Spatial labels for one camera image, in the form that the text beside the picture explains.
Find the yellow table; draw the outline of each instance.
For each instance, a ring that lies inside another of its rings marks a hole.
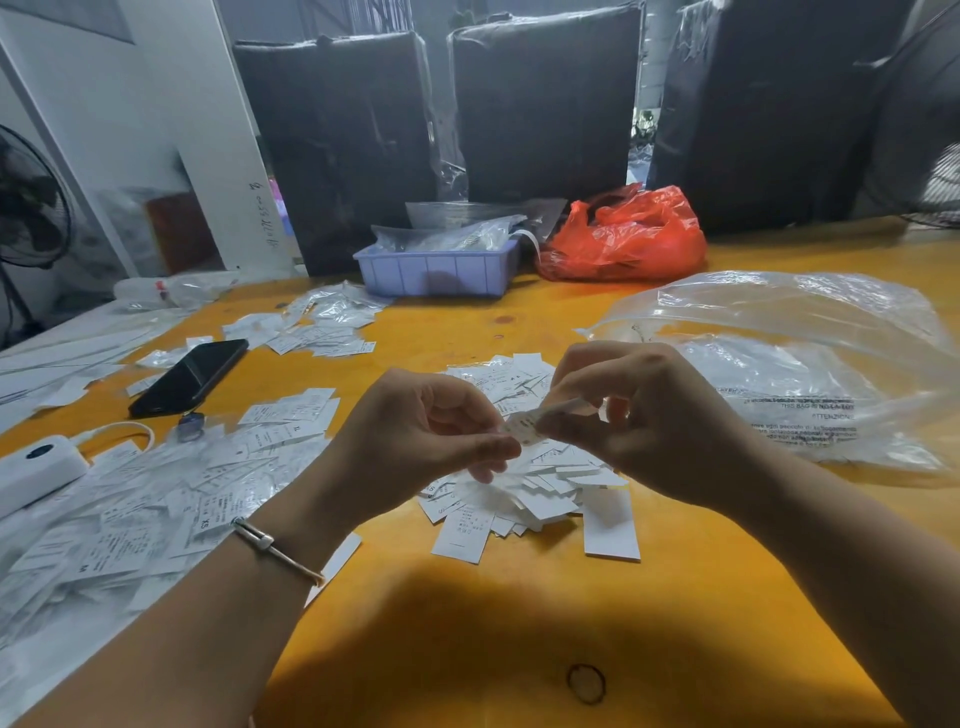
[[[715,246],[710,268],[858,272],[919,288],[960,333],[960,239],[898,242],[889,224],[792,231]],[[217,334],[292,300],[307,281],[233,291],[159,337]],[[499,302],[405,301],[364,329],[371,354],[251,352],[204,405],[209,414],[335,386],[335,431],[388,367],[436,372],[494,354],[556,363],[637,285],[515,281]],[[78,404],[0,437],[0,452],[53,432],[124,419],[123,372]],[[175,418],[156,421],[165,430]],[[956,426],[948,432],[960,432]],[[115,440],[91,443],[91,452]],[[871,494],[960,546],[953,475],[847,468]],[[439,526],[409,502],[359,529],[364,544],[306,611],[256,712],[271,726],[887,726],[892,708],[786,571],[731,522],[633,486],[642,564],[586,558],[576,520],[490,537],[479,566],[430,555]],[[578,663],[607,695],[584,705]]]

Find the blue plastic tray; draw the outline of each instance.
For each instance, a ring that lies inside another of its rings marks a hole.
[[[519,247],[513,238],[498,251],[387,253],[370,245],[353,257],[378,296],[500,298],[516,275]]]

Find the bracelet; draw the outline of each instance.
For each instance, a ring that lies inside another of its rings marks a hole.
[[[308,576],[318,587],[321,587],[326,583],[326,577],[323,574],[311,571],[303,564],[291,559],[289,556],[283,553],[283,551],[275,548],[274,537],[268,533],[264,533],[255,525],[248,522],[247,519],[237,516],[237,518],[230,522],[230,525],[233,526],[233,531],[238,536],[243,537],[244,541],[251,544],[257,551],[260,551],[261,553],[269,553],[271,556],[275,556],[288,567],[292,567],[304,576]]]

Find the black plastic wrap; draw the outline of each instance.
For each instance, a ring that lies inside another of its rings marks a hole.
[[[437,199],[416,34],[238,42],[234,57],[311,276],[356,270],[371,225],[406,227],[405,203]]]
[[[639,32],[630,4],[447,38],[472,202],[583,200],[624,184]]]
[[[849,216],[878,69],[913,0],[701,0],[681,10],[647,186],[706,232]]]

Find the smartphone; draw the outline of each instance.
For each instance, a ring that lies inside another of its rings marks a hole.
[[[249,345],[247,339],[236,339],[195,347],[130,405],[131,418],[179,415],[196,409]]]

